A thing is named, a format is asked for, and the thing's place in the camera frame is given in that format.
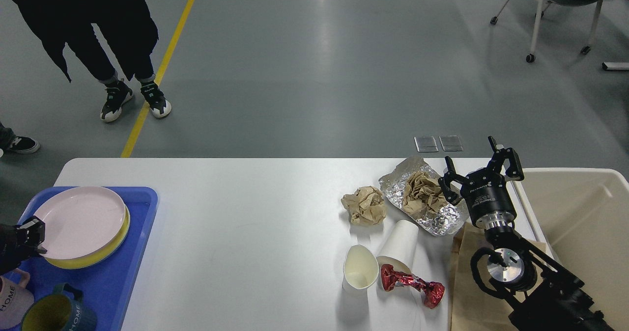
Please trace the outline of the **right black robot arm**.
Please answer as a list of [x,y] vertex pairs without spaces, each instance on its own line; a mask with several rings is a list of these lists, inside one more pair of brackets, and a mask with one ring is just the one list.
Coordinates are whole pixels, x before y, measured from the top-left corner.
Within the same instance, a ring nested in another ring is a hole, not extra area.
[[519,331],[609,331],[602,311],[584,282],[515,230],[516,209],[506,188],[523,181],[517,152],[488,137],[492,157],[485,167],[460,175],[445,157],[438,183],[448,203],[464,201],[470,221],[485,233],[487,246],[470,258],[472,278],[481,291],[512,308],[509,321]]

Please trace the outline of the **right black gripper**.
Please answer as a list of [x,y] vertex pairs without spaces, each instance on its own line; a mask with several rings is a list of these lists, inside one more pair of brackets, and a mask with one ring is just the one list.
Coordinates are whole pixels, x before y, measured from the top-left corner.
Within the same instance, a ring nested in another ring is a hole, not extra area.
[[[512,224],[517,213],[506,181],[523,181],[525,174],[519,156],[513,148],[498,144],[494,136],[488,137],[493,155],[487,168],[479,168],[465,177],[456,172],[454,161],[445,156],[446,171],[438,179],[446,201],[456,206],[462,198],[467,204],[472,224],[477,228],[494,228]],[[452,183],[461,184],[460,194],[454,192]]]

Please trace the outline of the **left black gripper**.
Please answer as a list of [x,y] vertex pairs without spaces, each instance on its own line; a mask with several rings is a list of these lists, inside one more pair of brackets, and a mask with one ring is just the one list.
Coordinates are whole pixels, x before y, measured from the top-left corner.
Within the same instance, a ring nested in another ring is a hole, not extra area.
[[18,228],[0,225],[0,275],[18,268],[25,258],[47,253],[43,247],[45,228],[37,216],[29,217]]

